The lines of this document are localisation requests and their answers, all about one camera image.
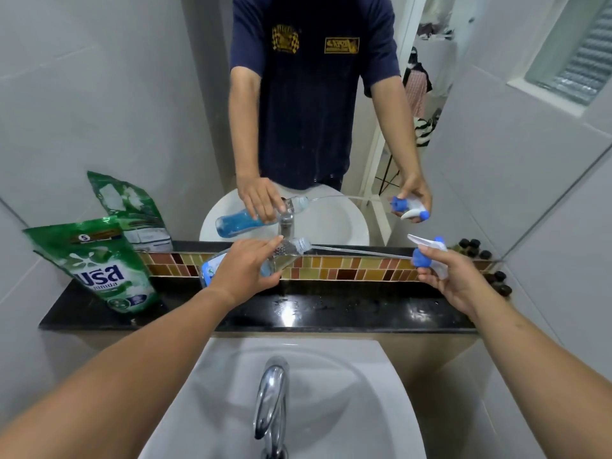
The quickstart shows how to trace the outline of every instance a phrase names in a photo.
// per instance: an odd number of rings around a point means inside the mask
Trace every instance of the window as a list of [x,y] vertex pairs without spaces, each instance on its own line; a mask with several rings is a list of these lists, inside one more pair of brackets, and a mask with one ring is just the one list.
[[612,0],[568,0],[525,80],[587,106],[612,76]]

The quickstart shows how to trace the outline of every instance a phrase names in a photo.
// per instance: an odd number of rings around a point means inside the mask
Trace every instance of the shirt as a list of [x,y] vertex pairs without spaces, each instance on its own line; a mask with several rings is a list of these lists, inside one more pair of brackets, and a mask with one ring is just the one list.
[[234,0],[230,68],[261,77],[259,169],[296,190],[344,176],[359,76],[399,76],[390,0]]

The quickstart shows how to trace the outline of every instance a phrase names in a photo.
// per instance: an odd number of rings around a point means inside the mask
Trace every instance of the green packaging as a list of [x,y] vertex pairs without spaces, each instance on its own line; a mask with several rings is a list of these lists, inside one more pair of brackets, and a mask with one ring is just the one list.
[[87,177],[96,197],[108,215],[117,216],[126,239],[136,251],[172,251],[172,238],[147,192],[97,172],[88,171]]
[[34,251],[120,313],[135,313],[157,300],[149,271],[124,237],[117,217],[34,227],[23,231]]

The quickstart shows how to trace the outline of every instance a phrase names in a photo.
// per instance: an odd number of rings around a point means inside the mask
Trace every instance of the faucet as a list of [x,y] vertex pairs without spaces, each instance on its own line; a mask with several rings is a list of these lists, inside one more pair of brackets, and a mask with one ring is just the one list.
[[272,356],[259,382],[253,421],[255,439],[264,439],[262,459],[288,459],[284,445],[288,390],[289,364],[283,357]]
[[293,238],[295,231],[295,208],[293,207],[293,201],[290,199],[283,198],[285,203],[285,212],[280,215],[279,219],[279,235],[284,238]]

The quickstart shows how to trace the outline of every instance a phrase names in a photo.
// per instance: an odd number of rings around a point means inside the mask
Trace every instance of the hand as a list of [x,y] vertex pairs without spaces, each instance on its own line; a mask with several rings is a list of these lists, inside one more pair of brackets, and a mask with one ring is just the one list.
[[244,202],[251,217],[257,215],[264,222],[276,221],[276,211],[285,212],[285,203],[272,181],[266,177],[238,177],[238,196]]
[[[400,194],[397,195],[397,198],[403,200],[411,193],[418,196],[421,199],[423,205],[425,206],[425,209],[427,209],[430,213],[432,212],[432,193],[429,191],[427,182],[425,182],[425,179],[421,172],[412,173],[411,175],[404,178],[404,182],[402,183],[402,189],[400,191]],[[396,216],[401,216],[403,213],[394,211],[393,214],[395,214]],[[421,219],[419,217],[413,217],[411,219],[411,222],[418,223],[421,222]]]
[[219,264],[206,290],[223,295],[231,309],[254,294],[278,285],[281,272],[262,277],[259,270],[281,241],[282,236],[271,240],[238,240]]
[[448,266],[446,280],[440,280],[427,267],[417,269],[419,280],[440,290],[453,307],[467,314],[472,322],[476,323],[475,306],[478,301],[481,301],[483,297],[489,300],[491,296],[498,296],[497,293],[467,256],[455,251],[441,251],[423,245],[419,245],[419,249],[428,258]]

